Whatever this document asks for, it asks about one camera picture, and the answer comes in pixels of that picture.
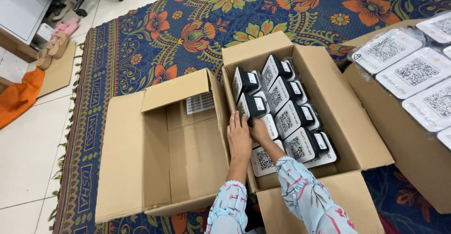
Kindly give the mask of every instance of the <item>orange cloth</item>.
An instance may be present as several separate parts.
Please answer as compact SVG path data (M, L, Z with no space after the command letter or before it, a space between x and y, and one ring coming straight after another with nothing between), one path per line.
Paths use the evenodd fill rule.
M14 83L0 95L0 129L17 119L36 103L44 81L44 71L36 68L25 73L22 83Z

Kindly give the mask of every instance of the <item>blue floral rug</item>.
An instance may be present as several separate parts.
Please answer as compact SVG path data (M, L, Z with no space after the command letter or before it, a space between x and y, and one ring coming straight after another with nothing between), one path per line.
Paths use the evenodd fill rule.
M205 230L205 208L172 217L138 214L94 224L101 145L112 97L203 68L221 80L222 48L276 31L297 44L328 48L342 67L348 51L340 45L343 41L446 9L451 9L451 0L160 0L91 29L75 90L54 233ZM398 231L450 232L450 217L435 213L392 167L365 176L378 210ZM249 208L257 206L251 203Z

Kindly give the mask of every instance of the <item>open cardboard box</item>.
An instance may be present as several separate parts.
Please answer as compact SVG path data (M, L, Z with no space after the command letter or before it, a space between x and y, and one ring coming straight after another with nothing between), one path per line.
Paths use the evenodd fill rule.
M422 20L405 20L343 44L359 46L378 33L415 26ZM365 81L354 64L346 69L344 76L392 153L396 167L437 212L451 213L451 153L437 139L437 134L423 128L373 78Z
M215 108L188 115L185 99L210 91ZM212 205L228 171L229 117L224 89L207 69L112 98L95 222Z
M357 96L324 47L294 45L281 31L222 50L224 88L231 111L231 82L235 68L262 71L270 54L293 57L323 127L338 155L336 162L309 169L328 186L359 233L383 233L383 227L360 173L393 163L384 142L371 124ZM248 165L248 186L256 192L267 233L307 233L303 222L288 212L275 173L259 178Z

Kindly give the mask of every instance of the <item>white tile floor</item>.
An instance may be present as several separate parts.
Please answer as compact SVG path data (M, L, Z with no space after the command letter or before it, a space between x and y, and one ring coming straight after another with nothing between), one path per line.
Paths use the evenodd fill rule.
M90 28L155 1L86 0L82 8L88 16L80 19L70 38L82 43ZM74 16L70 11L63 20ZM77 48L76 55L81 53ZM20 63L21 71L35 68L33 63L22 64L22 60L1 49L0 62ZM72 73L78 70L80 67L74 66ZM70 100L72 84L77 78L73 75L69 86L39 98L25 114L0 129L0 234L51 233L48 226L53 222L47 219L57 205L56 196L51 193L59 189L59 180L52 177L59 169L57 159L65 152L58 145L66 142L68 110L74 107Z

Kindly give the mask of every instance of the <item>beige sandal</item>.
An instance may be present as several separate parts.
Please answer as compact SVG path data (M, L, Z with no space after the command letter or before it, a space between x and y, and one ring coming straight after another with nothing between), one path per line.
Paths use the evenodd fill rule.
M55 59L59 59L63 56L66 50L67 44L69 43L69 38L67 35L59 31L54 37L58 38L55 44L50 48L49 54Z
M46 70L50 67L50 62L52 61L52 56L49 54L49 49L43 48L39 53L37 53L36 67Z

